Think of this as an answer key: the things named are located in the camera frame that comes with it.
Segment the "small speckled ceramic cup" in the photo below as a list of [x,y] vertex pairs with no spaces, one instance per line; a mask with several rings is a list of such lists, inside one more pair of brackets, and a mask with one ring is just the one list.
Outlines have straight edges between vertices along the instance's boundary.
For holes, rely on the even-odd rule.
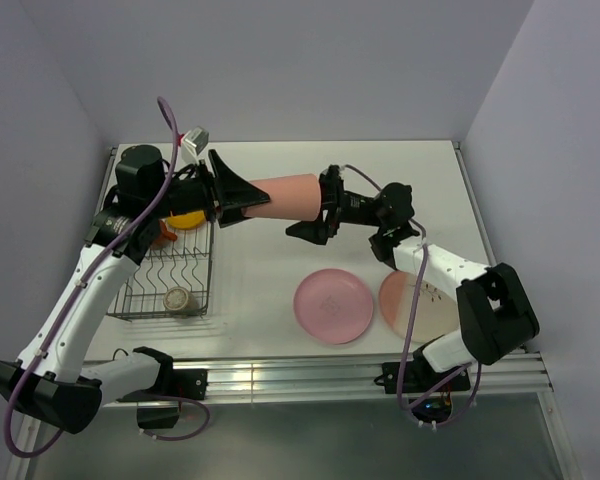
[[197,317],[201,312],[194,293],[181,286],[170,288],[165,292],[163,306],[165,312],[172,317]]

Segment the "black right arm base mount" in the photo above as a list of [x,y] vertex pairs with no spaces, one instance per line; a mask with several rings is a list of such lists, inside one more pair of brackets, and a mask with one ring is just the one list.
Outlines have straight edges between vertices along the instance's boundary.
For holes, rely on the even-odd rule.
[[[381,365],[381,374],[374,378],[376,386],[384,389],[387,395],[395,395],[399,373],[398,362],[385,362]],[[412,403],[421,394],[425,393],[435,384],[443,380],[451,370],[436,373],[425,367],[418,367],[414,361],[406,362],[402,392],[405,402]],[[452,394],[455,392],[468,392],[471,382],[466,371],[458,374],[445,384],[441,385],[423,403],[412,410],[418,421],[432,424],[448,420],[453,412]]]

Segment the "pink plastic plate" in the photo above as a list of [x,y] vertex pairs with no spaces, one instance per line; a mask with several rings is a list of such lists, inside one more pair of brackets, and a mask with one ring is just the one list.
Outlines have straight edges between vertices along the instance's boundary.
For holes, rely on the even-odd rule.
[[322,269],[305,277],[293,297],[297,323],[314,339],[343,345],[362,336],[374,315],[369,287],[342,269]]

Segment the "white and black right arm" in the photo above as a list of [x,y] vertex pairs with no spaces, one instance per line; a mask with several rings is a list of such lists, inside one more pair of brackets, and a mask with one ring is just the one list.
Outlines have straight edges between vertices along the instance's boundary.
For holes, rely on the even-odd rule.
[[379,262],[415,275],[418,286],[432,284],[456,305],[458,327],[420,346],[404,369],[418,386],[432,390],[462,367],[492,365],[539,334],[516,270],[472,262],[429,243],[414,218],[411,186],[392,182],[373,197],[363,196],[345,189],[335,165],[318,183],[317,214],[289,226],[287,235],[324,245],[341,224],[373,226],[369,243]]

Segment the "yellow bowl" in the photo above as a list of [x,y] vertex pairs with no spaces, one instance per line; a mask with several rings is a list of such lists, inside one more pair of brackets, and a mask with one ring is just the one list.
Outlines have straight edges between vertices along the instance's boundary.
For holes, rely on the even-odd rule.
[[205,224],[206,221],[207,219],[203,211],[170,216],[166,219],[166,223],[176,230],[194,230]]

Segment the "red and black mug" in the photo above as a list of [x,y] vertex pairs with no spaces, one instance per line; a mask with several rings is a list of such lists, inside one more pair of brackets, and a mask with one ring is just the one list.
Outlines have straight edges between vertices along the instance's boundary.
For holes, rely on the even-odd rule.
[[152,250],[162,250],[171,246],[178,240],[176,233],[170,231],[164,221],[159,221],[160,232],[156,239],[151,244]]

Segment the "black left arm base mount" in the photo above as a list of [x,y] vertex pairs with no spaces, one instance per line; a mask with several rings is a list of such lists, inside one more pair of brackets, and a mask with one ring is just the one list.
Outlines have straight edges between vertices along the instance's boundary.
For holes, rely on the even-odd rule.
[[[176,402],[171,407],[136,407],[136,423],[142,434],[155,440],[175,442],[194,438],[200,435],[209,425],[211,413],[209,408],[202,403],[205,399],[208,385],[208,370],[204,368],[175,369],[171,356],[149,347],[138,347],[133,353],[148,355],[160,364],[155,384],[148,390],[131,392],[120,399],[118,403],[150,403],[150,402]],[[188,434],[167,436],[159,430],[168,430],[176,426],[184,406],[193,405],[203,413],[201,425]]]

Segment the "pink and cream ceramic plate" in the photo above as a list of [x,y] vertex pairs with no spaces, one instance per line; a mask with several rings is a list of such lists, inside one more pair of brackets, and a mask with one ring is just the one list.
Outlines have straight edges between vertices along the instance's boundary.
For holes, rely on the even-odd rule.
[[[405,338],[415,293],[416,276],[394,271],[386,276],[378,291],[381,315],[389,328]],[[459,327],[457,305],[443,291],[423,281],[418,296],[412,330],[413,343],[424,344]]]

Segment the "pink plastic cup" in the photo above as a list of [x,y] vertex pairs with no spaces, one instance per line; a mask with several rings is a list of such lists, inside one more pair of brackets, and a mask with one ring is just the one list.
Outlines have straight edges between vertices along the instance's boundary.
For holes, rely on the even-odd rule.
[[321,187],[314,174],[252,180],[251,184],[269,195],[270,201],[247,207],[247,218],[314,221],[321,211]]

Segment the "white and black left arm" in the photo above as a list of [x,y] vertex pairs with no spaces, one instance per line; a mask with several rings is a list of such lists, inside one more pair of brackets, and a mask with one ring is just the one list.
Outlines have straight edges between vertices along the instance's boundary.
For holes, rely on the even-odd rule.
[[163,399],[173,359],[149,347],[87,370],[83,362],[108,308],[160,236],[160,221],[195,211],[228,226],[269,195],[233,172],[216,151],[176,178],[151,145],[125,149],[116,183],[93,219],[73,277],[47,321],[15,361],[0,361],[0,394],[22,414],[77,434],[100,407],[140,392]]

